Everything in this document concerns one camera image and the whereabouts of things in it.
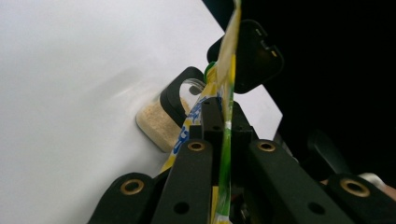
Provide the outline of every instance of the white backdrop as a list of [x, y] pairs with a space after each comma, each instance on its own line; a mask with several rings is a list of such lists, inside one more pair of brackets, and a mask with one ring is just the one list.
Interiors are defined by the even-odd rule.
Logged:
[[[0, 223], [86, 223], [117, 177], [158, 174], [134, 116], [222, 35], [198, 0], [1, 1]], [[250, 94], [271, 137], [281, 113]]]

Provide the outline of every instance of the snack bag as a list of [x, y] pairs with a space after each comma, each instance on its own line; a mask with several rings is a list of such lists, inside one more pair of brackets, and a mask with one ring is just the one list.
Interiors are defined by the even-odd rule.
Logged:
[[234, 11], [222, 39], [219, 58], [205, 70], [206, 85], [197, 103], [185, 119], [174, 149], [162, 172], [170, 168], [177, 156], [181, 144], [189, 139], [190, 126], [201, 124], [201, 103], [209, 97], [218, 97], [224, 117], [224, 135], [221, 148], [219, 168], [219, 186], [214, 188], [212, 203], [215, 211], [212, 214], [213, 224], [229, 224], [231, 203], [231, 128], [233, 117], [233, 86], [235, 81], [236, 49], [239, 25], [241, 21], [241, 0], [234, 0]]

